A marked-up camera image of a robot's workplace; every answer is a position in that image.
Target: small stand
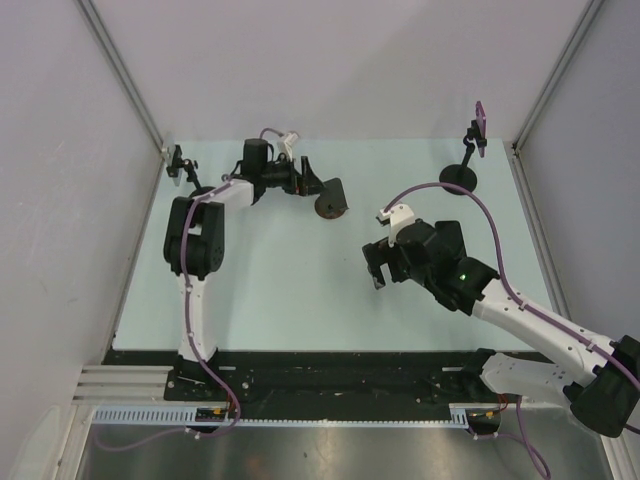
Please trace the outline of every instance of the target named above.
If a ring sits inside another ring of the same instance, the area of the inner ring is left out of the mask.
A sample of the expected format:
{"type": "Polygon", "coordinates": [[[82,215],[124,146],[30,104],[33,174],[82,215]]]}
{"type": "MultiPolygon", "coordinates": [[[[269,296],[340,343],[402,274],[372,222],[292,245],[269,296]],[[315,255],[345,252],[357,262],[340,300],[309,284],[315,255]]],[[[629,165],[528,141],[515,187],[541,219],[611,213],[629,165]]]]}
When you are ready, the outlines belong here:
{"type": "MultiPolygon", "coordinates": [[[[478,122],[472,120],[471,127],[467,129],[467,136],[462,140],[462,143],[467,147],[464,159],[460,165],[449,165],[448,167],[445,167],[442,172],[440,172],[441,182],[457,185],[470,192],[475,190],[478,185],[478,177],[475,172],[469,168],[471,155],[476,151],[476,145],[473,143],[474,141],[478,144],[479,148],[487,146],[487,139],[482,136],[478,122]]],[[[445,190],[449,193],[453,193],[454,195],[462,195],[462,193],[457,190],[446,187],[445,190]]]]}

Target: table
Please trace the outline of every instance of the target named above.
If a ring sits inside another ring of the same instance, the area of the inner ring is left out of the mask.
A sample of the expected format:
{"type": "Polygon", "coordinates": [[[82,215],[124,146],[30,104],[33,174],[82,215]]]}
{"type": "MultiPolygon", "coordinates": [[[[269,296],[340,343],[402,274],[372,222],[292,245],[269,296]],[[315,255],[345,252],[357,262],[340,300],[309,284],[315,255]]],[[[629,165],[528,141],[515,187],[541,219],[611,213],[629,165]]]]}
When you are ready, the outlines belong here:
{"type": "MultiPolygon", "coordinates": [[[[184,158],[197,160],[203,185],[220,177],[242,156],[242,142],[180,142],[184,158]]],[[[396,194],[437,181],[440,170],[464,155],[459,139],[371,141],[302,140],[322,180],[342,179],[350,209],[336,220],[320,218],[315,197],[269,190],[251,208],[225,220],[226,253],[209,281],[219,347],[229,350],[442,351],[530,350],[492,325],[441,307],[413,282],[376,291],[362,256],[363,245],[386,236],[375,215],[396,194]]],[[[494,215],[510,282],[549,306],[541,269],[500,139],[470,166],[476,194],[494,215]]],[[[176,350],[182,306],[176,277],[162,255],[171,202],[191,193],[163,175],[152,206],[126,302],[115,350],[176,350]]],[[[427,222],[458,220],[467,253],[495,266],[487,221],[468,198],[440,189],[404,200],[427,222]]]]}

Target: metal floor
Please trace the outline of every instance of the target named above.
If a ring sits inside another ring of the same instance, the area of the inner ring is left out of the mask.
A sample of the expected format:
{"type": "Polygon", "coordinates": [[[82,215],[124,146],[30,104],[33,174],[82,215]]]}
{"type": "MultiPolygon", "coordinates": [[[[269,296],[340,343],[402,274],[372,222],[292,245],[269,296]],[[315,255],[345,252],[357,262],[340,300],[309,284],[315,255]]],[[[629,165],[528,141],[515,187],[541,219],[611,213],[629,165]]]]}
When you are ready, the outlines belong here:
{"type": "MultiPolygon", "coordinates": [[[[613,478],[598,436],[571,423],[561,410],[524,413],[552,478],[613,478]]],[[[161,429],[94,426],[92,434],[119,446],[161,429]]],[[[513,410],[501,431],[518,432],[513,410]]],[[[87,445],[78,480],[539,479],[520,444],[474,442],[455,429],[239,427],[229,436],[198,441],[177,433],[124,453],[87,445]]]]}

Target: black clamp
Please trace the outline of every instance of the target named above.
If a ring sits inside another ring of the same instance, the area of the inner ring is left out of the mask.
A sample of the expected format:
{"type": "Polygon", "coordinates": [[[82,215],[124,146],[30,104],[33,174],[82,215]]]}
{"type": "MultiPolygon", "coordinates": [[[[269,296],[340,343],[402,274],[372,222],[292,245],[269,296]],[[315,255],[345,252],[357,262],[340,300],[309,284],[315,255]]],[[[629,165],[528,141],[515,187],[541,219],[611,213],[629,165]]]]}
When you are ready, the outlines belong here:
{"type": "Polygon", "coordinates": [[[193,194],[202,195],[208,190],[211,190],[211,188],[202,188],[202,185],[200,185],[200,181],[198,180],[198,174],[196,173],[197,169],[198,162],[188,158],[183,159],[182,148],[180,148],[180,145],[176,145],[175,150],[173,151],[171,165],[167,166],[166,169],[167,175],[171,178],[178,178],[180,176],[180,170],[184,170],[187,173],[187,182],[193,183],[196,187],[196,191],[193,194]]]}

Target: metal bar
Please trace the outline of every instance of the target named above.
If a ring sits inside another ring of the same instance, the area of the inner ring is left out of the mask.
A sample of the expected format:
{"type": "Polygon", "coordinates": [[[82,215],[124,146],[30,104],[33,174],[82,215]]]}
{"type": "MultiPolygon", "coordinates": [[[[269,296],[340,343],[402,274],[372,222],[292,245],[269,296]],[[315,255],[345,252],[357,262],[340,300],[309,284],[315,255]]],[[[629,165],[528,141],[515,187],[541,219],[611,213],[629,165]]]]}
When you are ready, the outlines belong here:
{"type": "Polygon", "coordinates": [[[127,269],[127,278],[125,279],[124,287],[122,288],[122,293],[120,295],[120,300],[118,301],[118,308],[116,309],[115,315],[111,318],[111,328],[107,332],[107,336],[104,339],[102,348],[99,352],[99,357],[95,358],[95,361],[102,361],[104,359],[105,355],[111,348],[113,339],[115,338],[115,334],[120,323],[120,318],[122,317],[122,312],[124,310],[124,305],[127,301],[127,295],[129,294],[129,288],[131,288],[131,281],[133,280],[133,274],[136,270],[136,264],[138,262],[138,257],[142,248],[144,235],[147,231],[147,225],[149,225],[149,217],[151,216],[151,209],[153,207],[156,194],[158,193],[158,187],[160,186],[162,172],[164,172],[164,164],[160,162],[158,165],[158,171],[156,172],[155,184],[153,186],[153,190],[151,191],[149,201],[147,202],[146,213],[144,215],[140,231],[138,232],[136,246],[133,251],[133,255],[131,256],[131,261],[129,262],[129,268],[127,269]]]}
{"type": "Polygon", "coordinates": [[[549,243],[544,233],[542,222],[540,221],[540,215],[533,199],[529,182],[524,173],[524,169],[522,168],[520,156],[515,151],[510,153],[509,150],[507,150],[507,157],[509,158],[509,165],[511,166],[513,179],[520,196],[520,201],[522,202],[524,215],[529,225],[529,230],[533,239],[533,246],[536,249],[538,261],[542,268],[542,276],[551,298],[551,307],[563,317],[571,319],[571,314],[567,307],[567,301],[562,290],[562,285],[560,284],[558,272],[553,263],[549,243]]]}
{"type": "Polygon", "coordinates": [[[93,374],[93,373],[111,373],[111,374],[119,374],[119,373],[163,373],[167,374],[172,369],[172,367],[166,365],[85,365],[82,367],[82,374],[93,374]]]}
{"type": "MultiPolygon", "coordinates": [[[[534,247],[540,260],[543,277],[547,284],[547,291],[551,297],[553,309],[563,317],[570,319],[571,317],[562,285],[560,284],[558,273],[551,257],[549,244],[544,234],[542,223],[540,222],[540,216],[529,187],[527,176],[522,167],[520,158],[522,154],[516,150],[513,150],[511,154],[509,154],[506,143],[505,149],[507,149],[507,157],[509,158],[513,178],[516,183],[516,188],[518,189],[518,194],[520,195],[520,200],[522,201],[525,217],[529,224],[534,247]]],[[[640,478],[633,467],[624,436],[617,439],[607,437],[601,437],[601,439],[613,478],[615,480],[637,480],[640,478]]]]}
{"type": "Polygon", "coordinates": [[[527,139],[529,138],[529,134],[531,130],[535,126],[538,118],[540,118],[541,113],[544,111],[544,108],[549,103],[549,99],[555,93],[557,86],[560,83],[560,80],[564,76],[567,68],[571,64],[573,58],[575,57],[578,49],[584,42],[587,33],[591,29],[595,19],[600,13],[602,6],[605,4],[606,0],[590,0],[585,9],[582,12],[580,19],[578,20],[577,25],[574,27],[571,35],[569,36],[569,40],[565,44],[560,57],[556,61],[556,64],[553,66],[553,70],[551,71],[551,75],[542,87],[542,91],[536,98],[536,101],[533,104],[533,108],[527,115],[527,118],[522,125],[522,128],[516,135],[516,138],[513,142],[516,150],[521,150],[527,139]]]}
{"type": "Polygon", "coordinates": [[[142,372],[122,372],[118,374],[117,382],[114,381],[114,375],[105,373],[83,373],[80,377],[79,384],[88,383],[119,383],[119,384],[164,384],[167,379],[166,374],[162,373],[142,373],[142,372]]]}
{"type": "Polygon", "coordinates": [[[142,121],[149,138],[151,138],[151,141],[158,149],[158,152],[160,152],[162,149],[162,135],[160,135],[160,131],[158,130],[147,105],[142,99],[142,95],[133,81],[129,69],[125,65],[120,52],[118,52],[111,35],[109,35],[109,31],[107,30],[100,13],[96,9],[92,0],[75,0],[75,2],[78,5],[82,16],[87,21],[87,25],[95,35],[98,45],[105,54],[107,61],[113,69],[116,78],[122,85],[125,94],[131,101],[131,105],[136,111],[136,114],[142,121]]]}
{"type": "Polygon", "coordinates": [[[77,477],[94,411],[95,408],[90,406],[76,408],[64,451],[58,462],[56,480],[74,480],[77,477]]]}
{"type": "Polygon", "coordinates": [[[74,398],[94,397],[118,399],[147,398],[153,400],[162,398],[164,395],[164,385],[78,385],[74,398]]]}
{"type": "Polygon", "coordinates": [[[614,480],[637,480],[638,474],[633,467],[624,436],[619,438],[601,438],[602,446],[609,460],[609,467],[611,467],[614,480]]]}

